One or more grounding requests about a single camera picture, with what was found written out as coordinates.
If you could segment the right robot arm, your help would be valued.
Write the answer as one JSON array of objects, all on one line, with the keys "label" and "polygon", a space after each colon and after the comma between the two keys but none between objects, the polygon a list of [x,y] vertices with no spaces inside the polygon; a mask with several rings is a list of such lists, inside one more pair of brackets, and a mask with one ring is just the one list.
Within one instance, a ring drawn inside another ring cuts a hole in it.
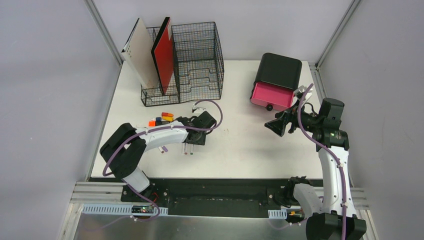
[{"label": "right robot arm", "polygon": [[288,221],[306,221],[309,240],[360,240],[367,231],[365,220],[359,219],[353,203],[348,176],[349,137],[340,129],[345,104],[324,98],[319,112],[307,113],[306,101],[275,114],[265,127],[282,137],[287,124],[289,133],[302,130],[316,145],[323,176],[323,197],[314,191],[306,177],[291,177],[281,193],[273,194],[275,203],[287,208],[298,205],[303,216]]}]

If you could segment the red A4 folder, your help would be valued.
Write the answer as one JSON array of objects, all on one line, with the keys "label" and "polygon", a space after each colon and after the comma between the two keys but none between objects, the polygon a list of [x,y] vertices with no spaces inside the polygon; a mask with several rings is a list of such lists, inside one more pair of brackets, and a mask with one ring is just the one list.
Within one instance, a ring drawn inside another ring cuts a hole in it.
[{"label": "red A4 folder", "polygon": [[171,77],[174,73],[173,48],[174,45],[171,18],[167,16],[163,20],[159,31],[156,34],[156,39],[151,50],[162,95],[166,94]]}]

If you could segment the white A4 folder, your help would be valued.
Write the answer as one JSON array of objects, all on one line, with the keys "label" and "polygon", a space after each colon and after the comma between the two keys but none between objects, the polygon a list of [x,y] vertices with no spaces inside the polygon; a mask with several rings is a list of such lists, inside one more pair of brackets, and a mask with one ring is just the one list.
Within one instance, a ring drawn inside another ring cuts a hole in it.
[{"label": "white A4 folder", "polygon": [[121,55],[143,89],[151,89],[159,84],[159,77],[151,54],[153,44],[152,37],[143,20],[138,18]]}]

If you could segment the black pink drawer unit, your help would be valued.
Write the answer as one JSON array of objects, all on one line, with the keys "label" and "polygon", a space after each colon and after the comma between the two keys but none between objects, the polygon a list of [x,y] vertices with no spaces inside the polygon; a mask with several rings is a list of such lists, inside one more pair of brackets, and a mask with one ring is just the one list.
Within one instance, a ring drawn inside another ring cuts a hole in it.
[{"label": "black pink drawer unit", "polygon": [[281,112],[291,107],[302,66],[299,59],[264,53],[253,82],[250,102],[267,111]]}]

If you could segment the brown cap white marker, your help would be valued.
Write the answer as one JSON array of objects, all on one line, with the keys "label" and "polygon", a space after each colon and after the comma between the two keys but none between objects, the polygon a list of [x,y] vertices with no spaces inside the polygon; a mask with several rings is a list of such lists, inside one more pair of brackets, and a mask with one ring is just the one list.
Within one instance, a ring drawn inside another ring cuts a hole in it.
[{"label": "brown cap white marker", "polygon": [[188,147],[188,144],[187,144],[187,143],[184,143],[184,144],[182,145],[182,153],[183,153],[184,155],[187,155],[187,154],[188,154],[187,147]]}]

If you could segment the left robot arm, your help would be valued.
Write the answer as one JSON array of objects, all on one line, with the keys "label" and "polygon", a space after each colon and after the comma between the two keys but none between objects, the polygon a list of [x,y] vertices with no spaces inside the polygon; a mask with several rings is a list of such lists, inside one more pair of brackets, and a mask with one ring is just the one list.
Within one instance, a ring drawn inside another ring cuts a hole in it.
[{"label": "left robot arm", "polygon": [[152,198],[153,189],[150,179],[139,168],[143,154],[170,144],[203,146],[207,133],[217,126],[217,120],[207,111],[145,129],[135,128],[127,122],[108,138],[99,153],[111,174],[130,185],[134,197],[144,203]]}]

